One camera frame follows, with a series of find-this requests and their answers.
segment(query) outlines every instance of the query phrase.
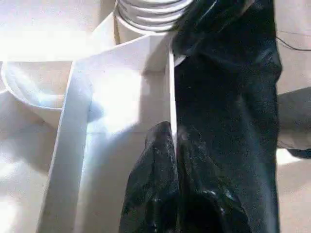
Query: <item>white plastic tray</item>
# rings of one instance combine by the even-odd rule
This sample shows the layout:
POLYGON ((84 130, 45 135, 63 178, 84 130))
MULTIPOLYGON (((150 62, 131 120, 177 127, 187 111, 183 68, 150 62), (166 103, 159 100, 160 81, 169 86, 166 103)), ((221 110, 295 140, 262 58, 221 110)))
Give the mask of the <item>white plastic tray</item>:
POLYGON ((175 134, 173 55, 163 39, 75 62, 38 232, 117 232, 128 175, 147 131, 165 120, 175 134))

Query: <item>white bowl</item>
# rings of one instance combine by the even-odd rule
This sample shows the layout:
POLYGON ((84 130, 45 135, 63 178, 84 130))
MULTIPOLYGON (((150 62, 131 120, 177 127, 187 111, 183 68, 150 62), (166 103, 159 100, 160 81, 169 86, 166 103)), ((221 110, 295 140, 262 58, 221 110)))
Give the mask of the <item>white bowl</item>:
POLYGON ((177 3, 172 3, 166 6, 154 6, 154 7, 138 7, 129 4, 125 0, 119 0, 119 4, 121 4, 128 12, 131 14, 149 17, 150 15, 160 15, 160 14, 169 14, 177 11, 184 10, 187 6, 192 3, 193 0, 181 0, 177 3))
POLYGON ((5 62, 6 89, 45 122, 58 127, 71 62, 5 62))

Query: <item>black glove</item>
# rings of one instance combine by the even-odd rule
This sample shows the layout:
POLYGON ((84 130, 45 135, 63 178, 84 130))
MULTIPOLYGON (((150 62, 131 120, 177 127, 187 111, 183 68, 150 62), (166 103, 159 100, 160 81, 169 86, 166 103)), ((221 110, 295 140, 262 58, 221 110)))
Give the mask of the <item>black glove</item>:
POLYGON ((175 68, 178 125, 200 132, 252 233, 279 233, 275 36, 273 1, 256 0, 175 68))
POLYGON ((177 163, 182 233, 251 233, 230 180, 213 163, 199 132, 179 129, 177 163))
POLYGON ((241 17, 255 0, 194 0, 178 21, 173 40, 175 54, 192 55, 202 42, 215 39, 230 23, 241 17))
POLYGON ((153 127, 128 179, 119 233, 171 233, 176 230, 178 177, 168 122, 153 127))

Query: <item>plastic compartment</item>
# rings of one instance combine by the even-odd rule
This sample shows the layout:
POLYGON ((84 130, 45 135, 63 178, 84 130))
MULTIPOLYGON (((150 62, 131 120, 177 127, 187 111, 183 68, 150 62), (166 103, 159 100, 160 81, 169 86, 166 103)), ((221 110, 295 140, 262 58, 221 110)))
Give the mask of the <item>plastic compartment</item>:
POLYGON ((0 232, 33 233, 56 130, 17 101, 1 81, 0 106, 0 232))
POLYGON ((75 62, 38 232, 118 232, 129 172, 164 120, 174 134, 173 55, 163 39, 75 62))

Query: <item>white surface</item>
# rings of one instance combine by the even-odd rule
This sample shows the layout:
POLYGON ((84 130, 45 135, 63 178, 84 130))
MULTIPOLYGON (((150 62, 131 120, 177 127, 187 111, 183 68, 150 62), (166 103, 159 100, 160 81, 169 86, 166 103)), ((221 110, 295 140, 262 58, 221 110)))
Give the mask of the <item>white surface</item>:
POLYGON ((91 32, 114 0, 0 1, 0 60, 72 60, 87 53, 91 32))
POLYGON ((71 62, 7 62, 2 80, 7 90, 57 128, 71 62))
POLYGON ((0 232, 34 233, 56 131, 43 123, 0 141, 0 232))
POLYGON ((75 202, 74 232, 118 231, 127 178, 144 148, 147 130, 164 120, 176 119, 171 109, 173 87, 169 86, 173 84, 173 56, 169 58, 168 49, 163 53, 159 45, 157 37, 145 36, 75 63, 38 232, 71 232, 75 202), (161 58, 161 69, 149 66, 155 58, 161 58), (84 90, 78 88, 86 79, 93 89, 90 110, 87 104, 81 108, 75 101, 85 96, 87 85, 84 90), (71 123, 72 116, 83 116, 77 130, 71 123))
POLYGON ((8 91, 0 92, 0 140, 39 120, 8 91))
POLYGON ((278 149, 276 154, 281 231, 309 233, 311 161, 294 158, 285 149, 278 149))
POLYGON ((311 35, 310 0, 275 0, 275 9, 279 31, 311 35))
MULTIPOLYGON (((311 49, 311 36, 278 32, 277 35, 297 48, 311 49)), ((311 52, 291 50, 278 41, 283 72, 277 83, 278 94, 311 86, 311 52)))
POLYGON ((123 0, 119 0, 119 4, 122 4, 123 7, 127 9, 129 13, 135 14, 137 16, 150 16, 156 14, 169 14, 172 12, 182 11, 187 6, 192 3, 193 0, 181 0, 177 3, 173 3, 170 5, 160 5, 160 6, 149 6, 149 7, 137 7, 134 5, 130 5, 123 0))

